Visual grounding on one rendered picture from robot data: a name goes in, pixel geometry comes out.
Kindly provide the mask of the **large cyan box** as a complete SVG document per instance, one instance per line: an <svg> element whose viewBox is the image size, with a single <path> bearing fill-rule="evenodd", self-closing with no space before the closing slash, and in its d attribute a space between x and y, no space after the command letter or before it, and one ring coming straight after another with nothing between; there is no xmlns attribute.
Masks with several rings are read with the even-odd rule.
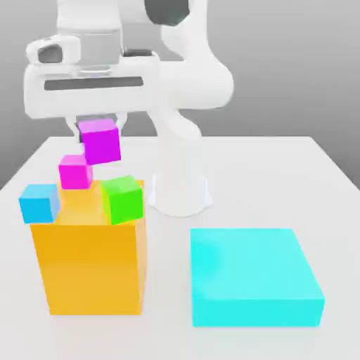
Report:
<svg viewBox="0 0 360 360"><path fill-rule="evenodd" d="M191 229L195 327L317 327L325 297L292 229Z"/></svg>

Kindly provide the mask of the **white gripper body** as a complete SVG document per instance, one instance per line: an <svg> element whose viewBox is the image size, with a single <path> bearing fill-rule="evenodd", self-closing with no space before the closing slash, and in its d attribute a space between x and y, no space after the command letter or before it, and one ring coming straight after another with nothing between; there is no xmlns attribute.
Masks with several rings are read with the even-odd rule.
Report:
<svg viewBox="0 0 360 360"><path fill-rule="evenodd" d="M151 110L162 102L165 68L158 57L125 58L94 77L79 74L78 65L28 65L25 112L41 119Z"/></svg>

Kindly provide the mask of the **small magenta cube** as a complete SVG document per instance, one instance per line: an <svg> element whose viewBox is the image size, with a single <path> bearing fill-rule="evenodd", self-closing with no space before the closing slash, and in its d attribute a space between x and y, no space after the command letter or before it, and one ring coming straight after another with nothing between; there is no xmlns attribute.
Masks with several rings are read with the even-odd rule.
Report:
<svg viewBox="0 0 360 360"><path fill-rule="evenodd" d="M89 189L93 180L93 169L83 154L65 155L58 166L62 189Z"/></svg>

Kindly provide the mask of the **large orange box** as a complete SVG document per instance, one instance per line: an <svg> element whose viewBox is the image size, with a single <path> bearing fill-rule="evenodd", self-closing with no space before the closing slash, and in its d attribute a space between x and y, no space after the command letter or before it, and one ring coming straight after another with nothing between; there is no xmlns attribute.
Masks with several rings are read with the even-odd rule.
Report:
<svg viewBox="0 0 360 360"><path fill-rule="evenodd" d="M148 265L146 220L118 225L103 213L101 184L59 190L52 224L31 224L53 315L139 315Z"/></svg>

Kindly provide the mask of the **small purple cube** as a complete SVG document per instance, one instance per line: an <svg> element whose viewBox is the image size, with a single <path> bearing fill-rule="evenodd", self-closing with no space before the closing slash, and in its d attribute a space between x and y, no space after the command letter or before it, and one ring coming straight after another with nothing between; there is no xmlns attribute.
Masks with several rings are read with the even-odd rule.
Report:
<svg viewBox="0 0 360 360"><path fill-rule="evenodd" d="M119 129L112 119L81 121L78 127L89 165L121 160Z"/></svg>

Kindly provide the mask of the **small blue cube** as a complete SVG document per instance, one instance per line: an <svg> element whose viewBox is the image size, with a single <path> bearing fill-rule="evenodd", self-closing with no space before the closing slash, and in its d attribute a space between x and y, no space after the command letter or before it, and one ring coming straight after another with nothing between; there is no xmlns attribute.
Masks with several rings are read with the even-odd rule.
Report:
<svg viewBox="0 0 360 360"><path fill-rule="evenodd" d="M29 184L18 200L26 224L53 223L60 211L56 184Z"/></svg>

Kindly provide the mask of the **small green cube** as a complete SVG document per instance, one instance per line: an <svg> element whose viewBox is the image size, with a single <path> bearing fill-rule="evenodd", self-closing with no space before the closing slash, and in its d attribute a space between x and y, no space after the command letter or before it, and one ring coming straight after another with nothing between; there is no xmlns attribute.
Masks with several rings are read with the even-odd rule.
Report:
<svg viewBox="0 0 360 360"><path fill-rule="evenodd" d="M103 211L111 225L143 218L143 189L133 176L100 181Z"/></svg>

